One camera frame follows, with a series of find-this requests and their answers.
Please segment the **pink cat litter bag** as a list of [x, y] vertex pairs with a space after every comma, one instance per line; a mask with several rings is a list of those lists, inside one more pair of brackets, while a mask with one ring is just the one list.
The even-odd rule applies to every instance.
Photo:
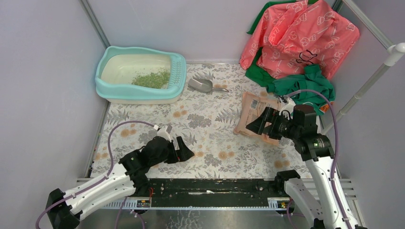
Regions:
[[277, 110], [280, 108], [280, 102], [278, 99], [259, 97], [250, 92], [244, 92], [242, 95], [241, 117], [234, 128], [233, 133], [259, 138], [265, 143], [278, 146], [279, 140], [271, 139], [264, 134], [255, 134], [246, 128], [248, 124], [256, 120], [264, 112], [266, 107], [271, 107]]

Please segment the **silver metal scoop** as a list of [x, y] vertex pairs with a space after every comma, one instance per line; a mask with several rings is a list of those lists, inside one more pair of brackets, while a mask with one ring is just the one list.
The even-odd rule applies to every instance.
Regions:
[[188, 82], [188, 86], [201, 93], [210, 93], [212, 91], [229, 92], [226, 88], [214, 87], [212, 81], [207, 79], [191, 78]]

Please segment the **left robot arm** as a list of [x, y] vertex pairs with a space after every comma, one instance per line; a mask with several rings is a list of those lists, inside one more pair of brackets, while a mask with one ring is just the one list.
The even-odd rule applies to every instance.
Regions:
[[151, 187], [146, 174], [151, 167], [184, 162], [194, 156], [180, 136], [176, 139], [179, 149], [175, 149], [172, 141], [156, 136], [140, 149], [124, 155], [113, 165], [112, 171], [73, 189], [52, 191], [46, 204], [52, 227], [75, 229], [91, 213], [117, 199], [149, 197]]

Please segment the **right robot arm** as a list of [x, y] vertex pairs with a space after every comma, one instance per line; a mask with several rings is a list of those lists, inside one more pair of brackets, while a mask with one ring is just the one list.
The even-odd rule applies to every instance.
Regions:
[[301, 210], [312, 229], [361, 229], [353, 215], [339, 181], [336, 166], [337, 154], [330, 140], [318, 133], [317, 116], [310, 105], [296, 105], [293, 112], [266, 107], [262, 114], [246, 125], [258, 135], [271, 139], [288, 138], [308, 168], [318, 200], [304, 188], [295, 170], [278, 172], [275, 193], [289, 196]]

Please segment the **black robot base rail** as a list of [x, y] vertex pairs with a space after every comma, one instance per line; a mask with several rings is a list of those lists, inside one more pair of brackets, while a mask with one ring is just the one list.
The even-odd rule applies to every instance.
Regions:
[[149, 187], [129, 196], [151, 200], [153, 208], [285, 208], [290, 197], [272, 179], [151, 178]]

